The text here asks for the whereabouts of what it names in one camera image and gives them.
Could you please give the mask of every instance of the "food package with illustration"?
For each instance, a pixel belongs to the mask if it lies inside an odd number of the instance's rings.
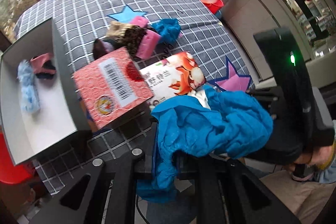
[[[188,94],[206,80],[189,52],[179,52],[140,70],[154,93],[151,108],[176,95]]]
[[[76,71],[73,79],[98,129],[153,96],[125,47]]]

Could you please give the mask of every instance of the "barcode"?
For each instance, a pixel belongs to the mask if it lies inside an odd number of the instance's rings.
[[[117,70],[113,64],[104,66],[104,70],[107,74],[108,81],[113,85],[115,91],[118,93],[122,100],[130,97],[130,90],[127,90],[125,81],[117,74]]]
[[[109,58],[101,62],[99,67],[110,89],[122,107],[137,98],[114,58]]]

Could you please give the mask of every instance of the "open box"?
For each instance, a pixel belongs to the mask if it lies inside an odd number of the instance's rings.
[[[17,67],[26,59],[53,52],[56,75],[52,80],[35,77],[41,109],[29,114],[21,110]],[[80,107],[71,79],[61,38],[50,18],[12,44],[0,63],[0,109],[2,131],[14,165],[34,158],[70,136],[86,134],[90,127]]]

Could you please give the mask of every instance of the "table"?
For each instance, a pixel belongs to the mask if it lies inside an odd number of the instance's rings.
[[[189,51],[207,80],[226,75],[225,56],[240,74],[249,74],[238,50],[218,19],[199,0],[41,0],[23,13],[16,26],[20,37],[44,20],[53,17],[65,40],[68,67],[75,72],[93,61],[95,38],[105,36],[112,20],[125,5],[147,12],[150,23],[162,18],[177,18],[182,37],[169,54]],[[135,60],[140,68],[161,59],[164,47],[155,49],[149,60]],[[80,158],[70,145],[33,161],[48,191],[60,191],[86,164],[95,158],[110,160],[140,144],[150,129],[149,112],[134,110],[117,128],[105,131],[87,141],[87,154]]]

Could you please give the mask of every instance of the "pink sponge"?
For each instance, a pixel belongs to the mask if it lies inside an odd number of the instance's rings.
[[[161,39],[161,35],[151,30],[147,30],[146,35],[143,37],[136,56],[141,59],[148,59],[151,57],[156,44]]]
[[[144,28],[148,24],[148,19],[141,16],[135,16],[129,24],[137,25],[141,28]]]

